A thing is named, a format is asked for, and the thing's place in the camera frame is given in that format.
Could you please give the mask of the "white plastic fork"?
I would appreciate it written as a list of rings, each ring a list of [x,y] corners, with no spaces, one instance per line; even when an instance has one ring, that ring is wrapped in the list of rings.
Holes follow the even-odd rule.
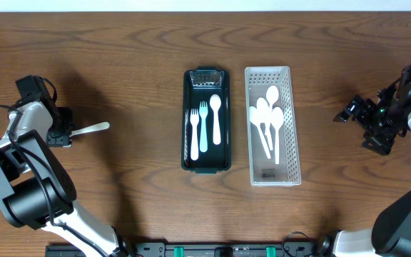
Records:
[[[78,130],[74,130],[74,131],[71,132],[70,137],[78,136],[78,135],[85,134],[85,133],[93,133],[93,132],[97,132],[97,131],[103,131],[103,130],[106,130],[106,129],[109,129],[109,128],[110,128],[110,123],[109,122],[101,122],[99,124],[94,124],[94,125],[91,125],[91,126],[87,126],[85,128],[80,128]]]
[[[191,160],[198,160],[199,156],[199,146],[198,146],[198,123],[199,123],[199,113],[198,109],[191,110],[190,123],[192,126],[191,134]]]
[[[201,135],[200,135],[200,152],[205,153],[208,150],[208,136],[206,128],[206,119],[208,116],[208,105],[205,101],[200,102],[199,115],[201,118]]]

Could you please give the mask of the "white plastic spoon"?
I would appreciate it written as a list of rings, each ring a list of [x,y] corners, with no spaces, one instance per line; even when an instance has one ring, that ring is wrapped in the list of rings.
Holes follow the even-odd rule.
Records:
[[[260,117],[260,120],[265,124],[265,132],[264,134],[268,140],[268,147],[269,150],[273,150],[273,141],[272,136],[270,134],[270,114],[269,114],[269,105],[268,102],[264,98],[259,98],[257,100],[257,110]]]
[[[266,142],[266,140],[265,140],[265,137],[264,137],[264,135],[263,135],[262,129],[261,129],[261,127],[260,127],[262,121],[260,120],[260,115],[259,115],[259,112],[258,112],[258,110],[257,110],[256,107],[254,107],[254,106],[251,106],[251,107],[250,107],[249,116],[250,116],[250,122],[251,122],[253,125],[255,125],[256,128],[257,128],[257,130],[258,130],[259,137],[260,137],[260,140],[261,140],[261,143],[262,143],[262,146],[263,146],[263,150],[264,150],[264,152],[265,152],[265,155],[266,155],[267,159],[271,159],[270,151],[269,151],[269,148],[268,148],[268,144],[267,144],[267,142]]]
[[[265,97],[270,109],[273,109],[273,105],[277,102],[279,95],[278,87],[276,85],[270,86],[266,91]]]
[[[218,94],[213,94],[210,97],[210,107],[213,110],[213,143],[219,145],[221,143],[221,133],[218,112],[221,107],[221,99]]]
[[[284,124],[284,114],[280,107],[275,107],[271,113],[271,124],[275,129],[275,145],[274,145],[274,154],[275,154],[275,164],[280,163],[280,129]]]

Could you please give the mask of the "clear perforated plastic basket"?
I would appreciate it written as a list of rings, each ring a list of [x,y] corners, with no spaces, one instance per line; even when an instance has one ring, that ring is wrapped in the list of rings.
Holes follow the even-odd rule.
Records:
[[[276,85],[279,98],[273,105],[280,107],[284,114],[284,124],[280,129],[280,163],[275,164],[275,129],[270,122],[273,141],[271,159],[267,159],[255,125],[250,122],[250,107],[257,108],[257,100],[266,100],[266,91]],[[245,100],[248,124],[248,154],[250,164],[250,184],[252,186],[297,186],[301,184],[300,157],[295,124],[295,110],[290,68],[287,66],[253,66],[245,69]],[[269,108],[270,120],[272,110]],[[264,134],[265,124],[260,125]]]

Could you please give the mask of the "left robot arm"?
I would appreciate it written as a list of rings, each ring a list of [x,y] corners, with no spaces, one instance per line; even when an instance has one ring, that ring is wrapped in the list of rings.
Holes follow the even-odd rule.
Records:
[[[85,256],[134,256],[113,226],[94,218],[52,152],[72,136],[106,130],[103,122],[77,130],[72,111],[56,105],[53,84],[41,76],[16,81],[21,98],[7,106],[9,125],[0,138],[0,212],[14,227],[28,226],[62,237]]]

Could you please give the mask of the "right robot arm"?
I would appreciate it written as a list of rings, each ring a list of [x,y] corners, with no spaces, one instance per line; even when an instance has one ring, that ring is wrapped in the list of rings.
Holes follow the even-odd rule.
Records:
[[[362,147],[389,155],[397,137],[411,138],[411,64],[378,91],[376,101],[357,95],[333,120],[356,122],[364,131]],[[326,235],[318,255],[411,256],[411,175],[407,192],[386,207],[371,228]]]

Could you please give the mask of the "black plastic basket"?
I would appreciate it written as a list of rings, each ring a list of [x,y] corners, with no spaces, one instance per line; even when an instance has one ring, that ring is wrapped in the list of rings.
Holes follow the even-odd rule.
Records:
[[[218,112],[221,143],[213,143],[213,110],[210,107],[210,97],[218,94],[221,107]],[[191,110],[198,109],[200,102],[208,105],[206,128],[208,150],[200,152],[198,160],[191,160]],[[230,76],[225,70],[210,67],[199,67],[187,70],[183,75],[183,128],[181,166],[186,171],[200,174],[215,174],[231,167],[231,136],[230,136]],[[198,146],[200,145],[201,118],[198,123]]]

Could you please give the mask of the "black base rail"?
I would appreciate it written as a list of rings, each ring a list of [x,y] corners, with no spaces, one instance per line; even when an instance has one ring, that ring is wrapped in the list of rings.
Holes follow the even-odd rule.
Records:
[[[308,238],[295,231],[275,243],[167,243],[141,242],[130,245],[131,256],[142,257],[281,257],[331,256],[338,232],[323,237]]]

